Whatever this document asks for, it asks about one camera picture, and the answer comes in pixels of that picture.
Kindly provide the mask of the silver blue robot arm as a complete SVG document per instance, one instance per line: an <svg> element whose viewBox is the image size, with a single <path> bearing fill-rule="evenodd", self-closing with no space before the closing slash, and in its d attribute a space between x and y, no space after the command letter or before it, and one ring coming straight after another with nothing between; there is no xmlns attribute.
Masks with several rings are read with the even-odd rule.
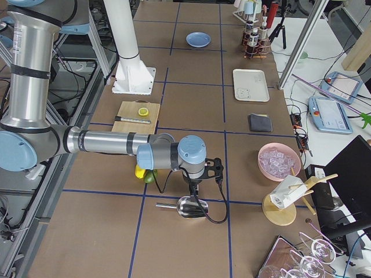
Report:
<svg viewBox="0 0 371 278"><path fill-rule="evenodd" d="M88 1L10 1L14 20L8 113L1 119L1 167L30 169L65 153L134 155L146 170L181 170L190 189L207 178L206 147L197 136L115 133L51 125L46 120L52 50L58 33L89 32Z"/></svg>

